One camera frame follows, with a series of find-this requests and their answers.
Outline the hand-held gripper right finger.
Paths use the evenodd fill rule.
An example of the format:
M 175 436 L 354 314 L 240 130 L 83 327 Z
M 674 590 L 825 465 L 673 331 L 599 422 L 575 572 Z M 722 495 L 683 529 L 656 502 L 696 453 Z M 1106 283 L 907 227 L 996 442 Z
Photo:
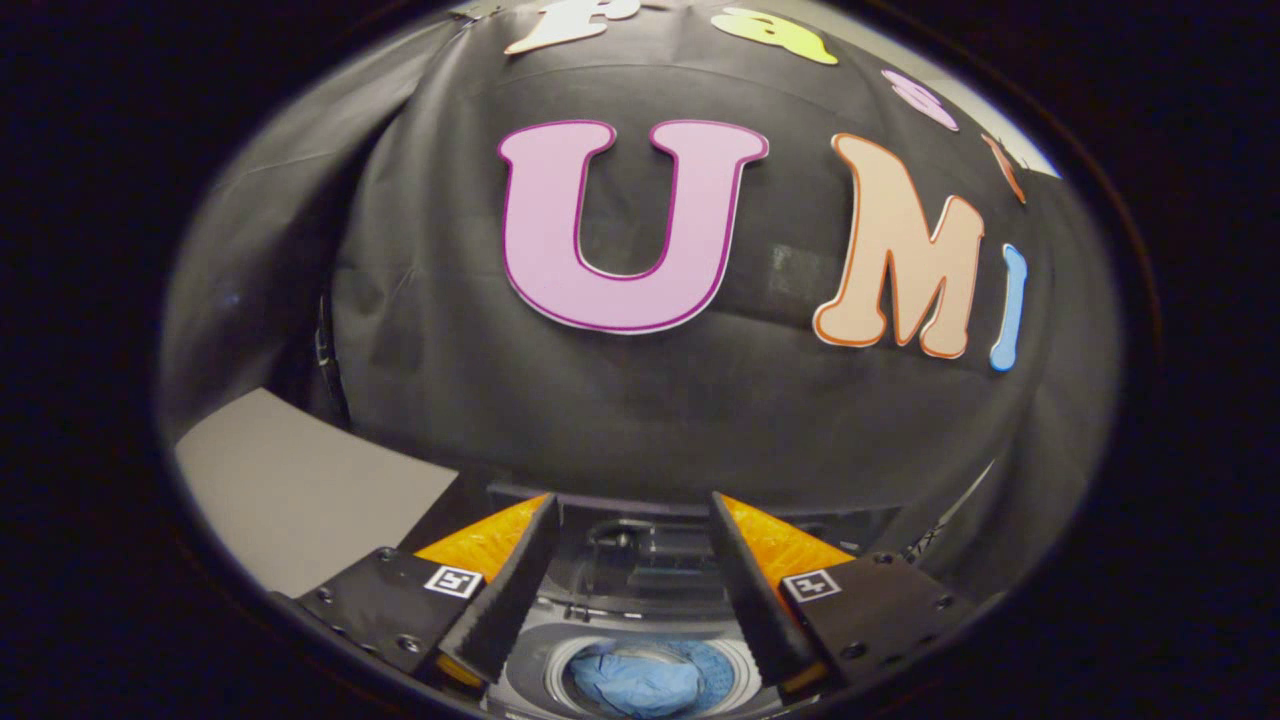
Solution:
M 721 492 L 708 523 L 756 670 L 782 694 L 868 691 L 943 648 L 977 614 L 902 556 L 850 555 Z

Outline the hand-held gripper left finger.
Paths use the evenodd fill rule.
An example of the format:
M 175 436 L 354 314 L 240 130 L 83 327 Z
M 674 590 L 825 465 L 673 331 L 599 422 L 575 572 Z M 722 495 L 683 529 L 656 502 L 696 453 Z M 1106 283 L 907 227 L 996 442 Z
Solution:
M 556 556 L 554 493 L 413 552 L 380 547 L 288 601 L 311 626 L 424 684 L 497 683 Z

